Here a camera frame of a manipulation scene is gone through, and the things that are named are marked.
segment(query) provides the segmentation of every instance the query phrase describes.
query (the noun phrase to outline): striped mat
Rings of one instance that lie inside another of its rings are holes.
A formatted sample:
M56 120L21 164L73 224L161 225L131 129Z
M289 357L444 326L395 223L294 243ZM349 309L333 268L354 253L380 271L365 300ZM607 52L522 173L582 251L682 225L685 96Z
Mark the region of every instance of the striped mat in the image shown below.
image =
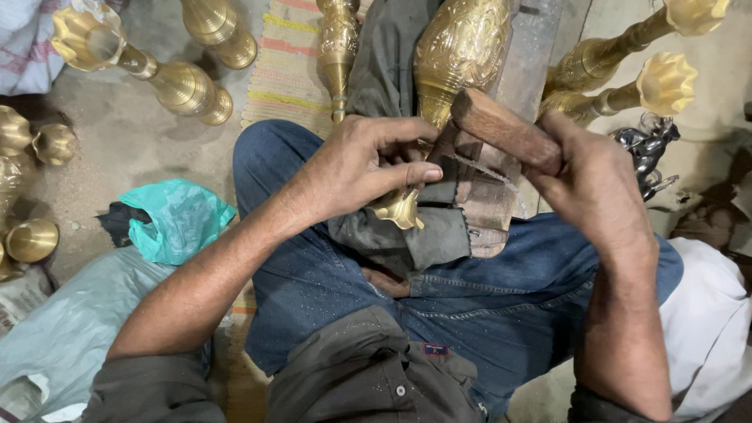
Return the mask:
M371 2L361 0L359 19ZM241 126L284 119L325 138L332 131L332 121L326 76L316 61L322 14L311 0L272 0L269 7Z
M372 0L361 0L358 17L365 16ZM332 131L326 77L316 62L316 44L322 17L315 1L272 0L264 15L259 58L250 76L248 103L242 127L264 119L295 122L321 138ZM262 422L266 386L270 382L244 350L245 338L256 312L253 282L232 304L230 326L228 423Z

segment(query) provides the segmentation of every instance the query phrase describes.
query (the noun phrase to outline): brass piece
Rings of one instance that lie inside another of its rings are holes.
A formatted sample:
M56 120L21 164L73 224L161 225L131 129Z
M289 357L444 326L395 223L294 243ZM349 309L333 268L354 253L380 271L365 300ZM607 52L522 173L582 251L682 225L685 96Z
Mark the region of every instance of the brass piece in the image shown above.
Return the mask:
M17 156L31 142L29 121L13 108L0 105L0 154Z
M247 31L228 0L180 0L183 24L194 41L212 50L231 69L250 66L256 58L256 39Z
M399 229L418 227L423 229L423 221L418 217L418 193L412 190L407 198L402 199L404 190L393 190L387 195L376 199L368 206L374 211L376 217L382 221L392 221Z
M511 0L447 0L415 47L418 111L439 129L464 87L488 92L499 75L511 31Z
M75 140L76 135L70 128L60 123L52 123L39 129L32 146L42 163L61 166L73 158L73 151L68 144Z
M0 156L0 223L37 176L34 158L26 152L12 157Z
M0 281L20 276L23 276L23 272L13 266L11 259L5 255L5 248L0 244Z
M220 125L232 115L232 99L206 72L185 62L157 62L128 44L120 18L104 3L73 0L53 14L52 45L74 68L95 72L118 66L151 84L160 104L171 113Z
M556 66L548 69L543 98L555 91L586 93L603 87L625 57L643 51L664 35L705 35L726 16L729 0L664 0L664 6L645 21L630 26L622 35L591 38L577 44Z
M360 8L360 0L316 0L316 5L324 14L317 57L329 80L332 121L336 125L344 119L347 80L358 54L358 21L355 20L355 13Z
M59 232L54 223L31 219L11 230L5 240L5 250L21 263L34 263L52 254L58 238Z
M640 106L659 116L674 116L695 99L696 78L697 70L687 63L683 54L657 53L645 62L637 81L603 90L594 97L556 91L543 101L541 114L556 109L583 128L598 117L614 116Z

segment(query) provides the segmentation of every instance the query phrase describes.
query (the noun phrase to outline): wooden handle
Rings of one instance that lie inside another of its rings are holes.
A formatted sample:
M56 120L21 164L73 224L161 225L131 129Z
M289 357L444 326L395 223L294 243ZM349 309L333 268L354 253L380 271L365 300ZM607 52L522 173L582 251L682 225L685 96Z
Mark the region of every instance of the wooden handle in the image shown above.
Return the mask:
M562 168L561 147L545 132L489 96L468 88L452 104L452 120L462 130L548 175Z

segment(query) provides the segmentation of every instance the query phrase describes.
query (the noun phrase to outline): dark gray shirt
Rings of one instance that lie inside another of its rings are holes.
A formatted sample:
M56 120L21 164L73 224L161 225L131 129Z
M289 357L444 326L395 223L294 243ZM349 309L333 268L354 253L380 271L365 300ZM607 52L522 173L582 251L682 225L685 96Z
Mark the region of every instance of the dark gray shirt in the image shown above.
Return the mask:
M83 423L224 423L193 355L107 362L94 378ZM308 337L268 387L266 421L313 423L481 423L468 390L475 365L441 345L413 342L378 306L354 312ZM643 423L578 387L570 421Z

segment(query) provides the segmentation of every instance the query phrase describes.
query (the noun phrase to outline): white cloth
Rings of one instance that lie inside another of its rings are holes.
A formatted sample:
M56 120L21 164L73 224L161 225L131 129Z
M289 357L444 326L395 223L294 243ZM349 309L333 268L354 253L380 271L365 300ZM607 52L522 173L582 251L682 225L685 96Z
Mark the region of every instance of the white cloth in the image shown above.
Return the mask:
M52 13L71 0L0 0L0 95L48 93L65 64L50 40ZM128 0L107 3L118 11Z
M679 404L674 421L688 421L752 388L752 300L738 266L710 245L684 238L669 243L684 261L684 277L660 315Z

